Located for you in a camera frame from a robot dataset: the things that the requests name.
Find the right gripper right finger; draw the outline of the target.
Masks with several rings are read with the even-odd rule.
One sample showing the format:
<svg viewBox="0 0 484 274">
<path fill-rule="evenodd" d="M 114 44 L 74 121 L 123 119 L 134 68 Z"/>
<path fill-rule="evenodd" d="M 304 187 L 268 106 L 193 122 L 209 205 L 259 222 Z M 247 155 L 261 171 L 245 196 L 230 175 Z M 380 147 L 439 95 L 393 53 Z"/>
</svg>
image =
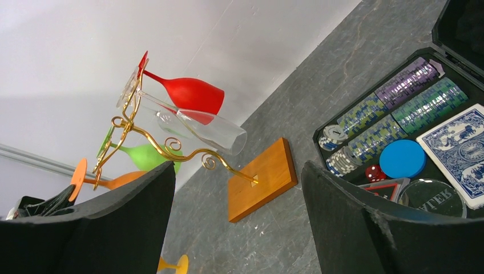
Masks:
<svg viewBox="0 0 484 274">
<path fill-rule="evenodd" d="M 322 273 L 482 273 L 483 219 L 405 207 L 312 161 L 301 184 Z"/>
</svg>

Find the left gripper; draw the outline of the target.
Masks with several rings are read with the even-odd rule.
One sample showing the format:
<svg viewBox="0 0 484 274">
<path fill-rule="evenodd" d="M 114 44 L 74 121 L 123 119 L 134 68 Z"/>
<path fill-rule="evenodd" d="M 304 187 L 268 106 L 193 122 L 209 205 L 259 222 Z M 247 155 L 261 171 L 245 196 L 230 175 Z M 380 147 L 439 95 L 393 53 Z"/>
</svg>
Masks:
<svg viewBox="0 0 484 274">
<path fill-rule="evenodd" d="M 71 194 L 74 192 L 75 186 L 69 185 L 57 196 L 49 200 L 43 200 L 31 196 L 23 196 L 20 198 L 15 206 L 9 211 L 5 220 L 13 220 L 26 216 L 50 216 L 55 211 L 72 206 L 74 202 L 69 201 Z"/>
</svg>

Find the yellow wine glass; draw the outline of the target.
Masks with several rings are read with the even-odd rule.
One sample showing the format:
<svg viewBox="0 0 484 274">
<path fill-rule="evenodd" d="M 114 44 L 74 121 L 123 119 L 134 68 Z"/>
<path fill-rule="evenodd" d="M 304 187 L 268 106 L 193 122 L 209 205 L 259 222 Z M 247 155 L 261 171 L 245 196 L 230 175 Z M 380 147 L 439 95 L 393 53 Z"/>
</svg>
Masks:
<svg viewBox="0 0 484 274">
<path fill-rule="evenodd" d="M 164 269 L 174 269 L 176 274 L 187 274 L 189 267 L 189 258 L 186 254 L 181 255 L 176 265 L 168 264 L 162 257 L 159 258 L 157 271 Z"/>
</svg>

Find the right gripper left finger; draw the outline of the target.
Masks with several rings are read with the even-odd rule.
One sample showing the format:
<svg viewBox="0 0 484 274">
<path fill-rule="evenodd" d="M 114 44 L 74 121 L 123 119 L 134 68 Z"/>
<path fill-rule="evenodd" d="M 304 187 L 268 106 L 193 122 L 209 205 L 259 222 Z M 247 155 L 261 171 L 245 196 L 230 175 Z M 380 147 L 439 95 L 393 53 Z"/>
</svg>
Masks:
<svg viewBox="0 0 484 274">
<path fill-rule="evenodd" d="M 52 216 L 1 222 L 2 273 L 155 273 L 175 192 L 173 162 Z"/>
</svg>

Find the orange wine glass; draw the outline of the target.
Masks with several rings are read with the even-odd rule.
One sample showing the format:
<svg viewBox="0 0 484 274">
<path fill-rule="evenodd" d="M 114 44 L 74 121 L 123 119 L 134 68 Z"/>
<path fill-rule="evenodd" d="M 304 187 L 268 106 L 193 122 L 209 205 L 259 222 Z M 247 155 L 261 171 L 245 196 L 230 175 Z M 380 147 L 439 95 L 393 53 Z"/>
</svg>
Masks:
<svg viewBox="0 0 484 274">
<path fill-rule="evenodd" d="M 87 159 L 82 158 L 78 165 L 75 168 L 75 171 L 71 177 L 71 185 L 74 186 L 74 190 L 72 191 L 70 197 L 68 198 L 69 202 L 74 202 L 84 183 L 92 184 L 93 186 L 101 186 L 107 188 L 109 190 L 114 190 L 118 187 L 121 187 L 127 183 L 132 182 L 133 180 L 143 176 L 146 174 L 145 171 L 134 171 L 124 174 L 116 179 L 113 180 L 96 180 L 96 179 L 86 179 L 87 173 Z"/>
</svg>

